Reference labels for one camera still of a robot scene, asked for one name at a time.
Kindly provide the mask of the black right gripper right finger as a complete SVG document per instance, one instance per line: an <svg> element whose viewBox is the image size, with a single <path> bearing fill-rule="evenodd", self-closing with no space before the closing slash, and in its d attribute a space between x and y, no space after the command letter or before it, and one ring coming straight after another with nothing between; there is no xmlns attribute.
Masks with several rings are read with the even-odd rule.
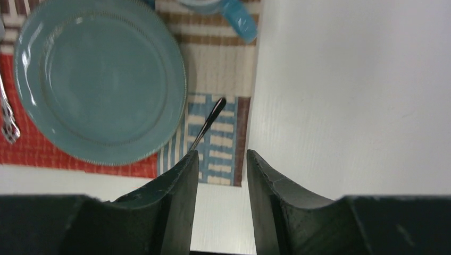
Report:
<svg viewBox="0 0 451 255"><path fill-rule="evenodd" d="M331 200L246 156L258 254L450 254L450 196Z"/></svg>

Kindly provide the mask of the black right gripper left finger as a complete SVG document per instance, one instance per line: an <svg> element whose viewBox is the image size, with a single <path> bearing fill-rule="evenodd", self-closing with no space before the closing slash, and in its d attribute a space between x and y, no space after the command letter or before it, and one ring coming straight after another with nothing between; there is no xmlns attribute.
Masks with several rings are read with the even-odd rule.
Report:
<svg viewBox="0 0 451 255"><path fill-rule="evenodd" d="M1 254L189 254L199 158L115 201L86 195L1 196Z"/></svg>

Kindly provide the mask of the black spoon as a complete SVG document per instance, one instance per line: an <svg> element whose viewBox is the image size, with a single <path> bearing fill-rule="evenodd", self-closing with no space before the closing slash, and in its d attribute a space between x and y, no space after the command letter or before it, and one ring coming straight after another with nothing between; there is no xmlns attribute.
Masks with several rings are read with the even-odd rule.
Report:
<svg viewBox="0 0 451 255"><path fill-rule="evenodd" d="M198 144L200 143L201 139L204 137L204 135L207 133L207 131L210 129L212 124L215 122L219 114L222 112L224 107L227 104L226 97L220 97L218 101L215 103L214 107L212 108L210 114L206 118L206 121L204 125L202 126L200 132L198 133L196 139L194 140L193 144L189 148L189 151L195 150Z"/></svg>

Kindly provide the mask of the teal ceramic plate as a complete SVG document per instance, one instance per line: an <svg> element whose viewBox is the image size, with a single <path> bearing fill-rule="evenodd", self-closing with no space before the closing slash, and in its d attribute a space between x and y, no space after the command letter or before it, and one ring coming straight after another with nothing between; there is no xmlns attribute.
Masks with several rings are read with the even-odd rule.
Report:
<svg viewBox="0 0 451 255"><path fill-rule="evenodd" d="M13 75L48 141L107 166L164 147L187 99L179 45L144 1L43 1L19 33Z"/></svg>

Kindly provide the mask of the striped patchwork placemat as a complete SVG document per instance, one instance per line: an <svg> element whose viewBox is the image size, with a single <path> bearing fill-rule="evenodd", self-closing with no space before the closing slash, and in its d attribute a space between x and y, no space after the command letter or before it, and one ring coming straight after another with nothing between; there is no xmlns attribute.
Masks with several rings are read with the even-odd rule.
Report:
<svg viewBox="0 0 451 255"><path fill-rule="evenodd" d="M10 144L1 140L1 163L87 173L156 178L187 152L203 117L220 97L227 105L197 146L202 183L241 186L250 98L256 59L255 43L245 44L220 14L197 14L175 1L151 1L181 45L189 71L188 108L176 135L158 153L126 166L98 166L57 149L37 130L20 104L12 73L13 45L38 1L1 1L6 35L1 44L1 74L21 131Z"/></svg>

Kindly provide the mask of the ornate silver fork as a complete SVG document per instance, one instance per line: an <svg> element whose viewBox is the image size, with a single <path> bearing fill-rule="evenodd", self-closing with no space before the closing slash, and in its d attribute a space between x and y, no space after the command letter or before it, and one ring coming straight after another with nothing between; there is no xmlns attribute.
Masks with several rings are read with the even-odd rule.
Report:
<svg viewBox="0 0 451 255"><path fill-rule="evenodd" d="M14 114L9 104L2 78L1 78L1 110L3 118L3 125L1 127L2 134L8 143L14 144L21 136L21 132L15 122Z"/></svg>

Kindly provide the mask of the blue ceramic mug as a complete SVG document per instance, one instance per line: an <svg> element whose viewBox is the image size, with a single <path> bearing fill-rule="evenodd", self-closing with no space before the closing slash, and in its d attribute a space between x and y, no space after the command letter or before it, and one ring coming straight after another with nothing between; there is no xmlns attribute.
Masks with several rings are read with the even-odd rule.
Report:
<svg viewBox="0 0 451 255"><path fill-rule="evenodd" d="M242 1L208 0L208 1L177 1L187 9L200 14L220 13L232 26L236 34L246 43L252 43L257 37L255 19L245 8Z"/></svg>

